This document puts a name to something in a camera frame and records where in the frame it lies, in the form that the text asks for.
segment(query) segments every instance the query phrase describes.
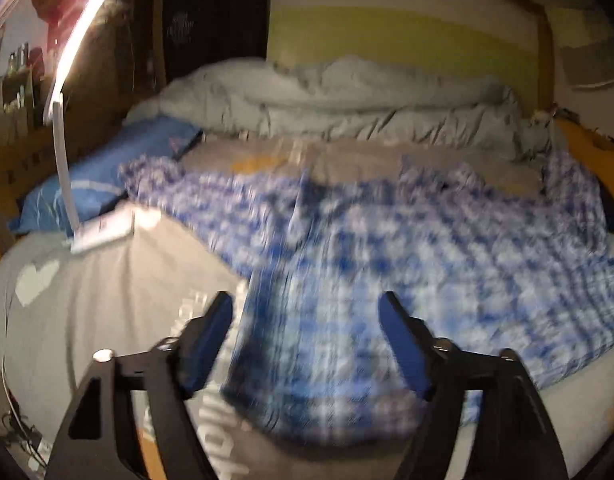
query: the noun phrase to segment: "black clamp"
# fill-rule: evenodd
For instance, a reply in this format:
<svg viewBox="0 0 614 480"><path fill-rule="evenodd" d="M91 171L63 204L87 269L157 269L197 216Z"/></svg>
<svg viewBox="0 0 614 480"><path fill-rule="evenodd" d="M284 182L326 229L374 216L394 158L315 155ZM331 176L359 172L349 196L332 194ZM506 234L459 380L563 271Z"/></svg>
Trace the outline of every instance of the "black clamp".
<svg viewBox="0 0 614 480"><path fill-rule="evenodd" d="M445 477L468 390L482 390L483 397L466 479L568 478L549 416L513 351L486 356L434 339L392 292L378 308L405 381L428 401L397 480ZM146 478L131 399L133 390L146 390L168 480L217 480L184 401L206 383L231 320L231 297L221 292L180 338L141 354L97 352L62 422L46 479Z"/></svg>

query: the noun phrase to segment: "black curtain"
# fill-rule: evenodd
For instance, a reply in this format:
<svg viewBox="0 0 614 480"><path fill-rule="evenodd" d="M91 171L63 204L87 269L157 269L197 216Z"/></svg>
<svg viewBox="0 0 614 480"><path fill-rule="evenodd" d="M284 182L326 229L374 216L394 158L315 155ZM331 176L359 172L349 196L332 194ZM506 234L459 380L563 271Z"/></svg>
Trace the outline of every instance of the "black curtain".
<svg viewBox="0 0 614 480"><path fill-rule="evenodd" d="M167 82L233 57L266 57L269 0L164 0Z"/></svg>

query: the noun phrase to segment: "pillow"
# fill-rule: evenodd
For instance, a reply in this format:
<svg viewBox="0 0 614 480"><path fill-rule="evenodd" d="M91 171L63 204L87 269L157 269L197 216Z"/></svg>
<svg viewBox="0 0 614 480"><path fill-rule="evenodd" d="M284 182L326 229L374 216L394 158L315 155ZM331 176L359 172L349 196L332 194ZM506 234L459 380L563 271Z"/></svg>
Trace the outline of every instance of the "pillow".
<svg viewBox="0 0 614 480"><path fill-rule="evenodd" d="M199 135L191 124L159 116L125 126L109 143L69 167L71 190L80 221L100 215L124 194L118 167L134 158L178 158ZM72 234L58 176L53 175L24 199L22 213L9 225L15 234L64 231Z"/></svg>

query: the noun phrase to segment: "blue checkered blanket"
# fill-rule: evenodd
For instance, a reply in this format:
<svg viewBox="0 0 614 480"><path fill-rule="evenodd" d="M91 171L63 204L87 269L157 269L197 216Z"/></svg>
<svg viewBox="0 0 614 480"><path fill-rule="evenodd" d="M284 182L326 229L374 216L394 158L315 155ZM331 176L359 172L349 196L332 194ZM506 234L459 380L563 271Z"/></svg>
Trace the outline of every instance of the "blue checkered blanket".
<svg viewBox="0 0 614 480"><path fill-rule="evenodd" d="M276 436L344 446L415 431L424 402L381 333L385 290L464 350L515 349L539 388L614 345L598 184L567 153L548 159L540 199L495 190L466 166L406 160L397 182L330 187L185 173L165 158L121 171L131 198L250 278L224 395ZM466 419L476 414L469 397Z"/></svg>

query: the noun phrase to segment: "desk lamp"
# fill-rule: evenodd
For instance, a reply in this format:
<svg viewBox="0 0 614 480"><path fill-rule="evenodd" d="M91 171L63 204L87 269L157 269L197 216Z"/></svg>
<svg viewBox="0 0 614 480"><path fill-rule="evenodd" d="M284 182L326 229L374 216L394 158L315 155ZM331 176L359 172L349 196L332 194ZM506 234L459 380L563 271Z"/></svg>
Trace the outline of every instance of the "desk lamp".
<svg viewBox="0 0 614 480"><path fill-rule="evenodd" d="M71 251L81 252L101 243L118 239L133 231L133 214L113 213L100 217L86 224L81 224L76 209L76 203L71 192L71 179L67 162L64 133L64 102L62 87L65 84L69 70L73 65L80 44L93 22L98 10L105 0L89 0L80 15L75 27L67 41L57 65L50 97L44 107L43 120L48 126L53 125L53 146L56 156L56 168L62 200L65 205L69 225L74 233Z"/></svg>

